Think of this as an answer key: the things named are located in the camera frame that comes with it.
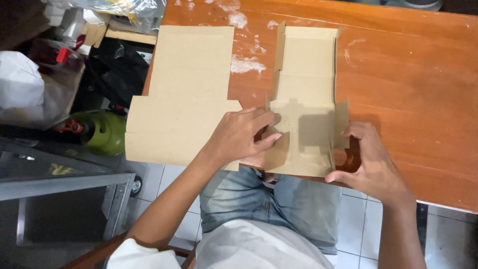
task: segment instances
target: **caster wheel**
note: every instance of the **caster wheel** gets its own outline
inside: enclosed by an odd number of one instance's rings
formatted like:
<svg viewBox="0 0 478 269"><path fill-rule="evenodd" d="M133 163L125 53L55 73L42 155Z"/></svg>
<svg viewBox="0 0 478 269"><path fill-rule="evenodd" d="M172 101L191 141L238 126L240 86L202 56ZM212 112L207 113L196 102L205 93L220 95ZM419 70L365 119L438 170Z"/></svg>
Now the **caster wheel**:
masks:
<svg viewBox="0 0 478 269"><path fill-rule="evenodd" d="M140 176L134 177L133 188L131 189L130 197L136 197L143 187L143 180Z"/></svg>

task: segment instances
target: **white t-shirt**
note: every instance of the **white t-shirt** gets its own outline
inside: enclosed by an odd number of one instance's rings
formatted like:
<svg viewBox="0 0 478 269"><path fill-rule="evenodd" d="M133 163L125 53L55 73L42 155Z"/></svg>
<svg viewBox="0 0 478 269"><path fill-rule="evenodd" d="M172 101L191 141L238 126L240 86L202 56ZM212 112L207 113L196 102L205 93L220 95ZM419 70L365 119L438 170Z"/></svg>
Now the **white t-shirt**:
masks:
<svg viewBox="0 0 478 269"><path fill-rule="evenodd" d="M333 269L327 255L295 232L267 223L232 220L203 235L196 249L197 269ZM159 252L127 239L109 258L107 269L180 269L174 251Z"/></svg>

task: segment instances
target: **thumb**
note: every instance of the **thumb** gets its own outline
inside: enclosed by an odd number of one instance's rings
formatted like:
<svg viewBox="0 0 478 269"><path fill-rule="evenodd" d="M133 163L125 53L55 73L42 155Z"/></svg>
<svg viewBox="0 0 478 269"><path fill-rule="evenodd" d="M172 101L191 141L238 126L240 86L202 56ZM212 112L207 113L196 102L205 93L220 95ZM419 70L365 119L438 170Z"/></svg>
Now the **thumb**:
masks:
<svg viewBox="0 0 478 269"><path fill-rule="evenodd" d="M342 182L353 188L357 181L357 176L344 171L333 171L326 175L326 182L331 183L332 181Z"/></svg>
<svg viewBox="0 0 478 269"><path fill-rule="evenodd" d="M255 147L257 152L264 151L264 150L272 147L274 145L275 141L277 141L277 139L279 139L281 136L282 136L281 133L271 134L270 136L254 143L254 147Z"/></svg>

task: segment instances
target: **wooden table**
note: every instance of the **wooden table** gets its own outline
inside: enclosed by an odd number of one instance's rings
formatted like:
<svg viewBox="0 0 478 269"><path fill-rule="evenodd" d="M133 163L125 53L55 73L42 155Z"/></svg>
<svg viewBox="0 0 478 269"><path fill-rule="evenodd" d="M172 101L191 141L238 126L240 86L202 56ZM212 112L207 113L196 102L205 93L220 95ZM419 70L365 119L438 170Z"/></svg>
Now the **wooden table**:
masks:
<svg viewBox="0 0 478 269"><path fill-rule="evenodd" d="M243 108L271 94L274 25L282 21L341 27L337 102L349 98L350 119L376 126L418 200L478 213L477 17L326 0L172 0L163 18L236 26L232 65L244 72L231 73L228 98ZM148 89L149 78L143 95ZM357 154L352 141L340 169L357 169ZM336 152L336 162L345 156Z"/></svg>

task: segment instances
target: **jeans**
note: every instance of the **jeans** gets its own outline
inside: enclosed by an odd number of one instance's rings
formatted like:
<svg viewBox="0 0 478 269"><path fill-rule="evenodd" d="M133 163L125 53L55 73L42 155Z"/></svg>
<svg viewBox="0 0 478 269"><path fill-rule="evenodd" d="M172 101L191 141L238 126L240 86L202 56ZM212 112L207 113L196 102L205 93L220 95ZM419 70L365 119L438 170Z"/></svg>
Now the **jeans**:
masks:
<svg viewBox="0 0 478 269"><path fill-rule="evenodd" d="M200 193L203 233L234 219L283 226L302 235L322 253L337 254L342 188L281 175L274 190L252 168L219 170Z"/></svg>

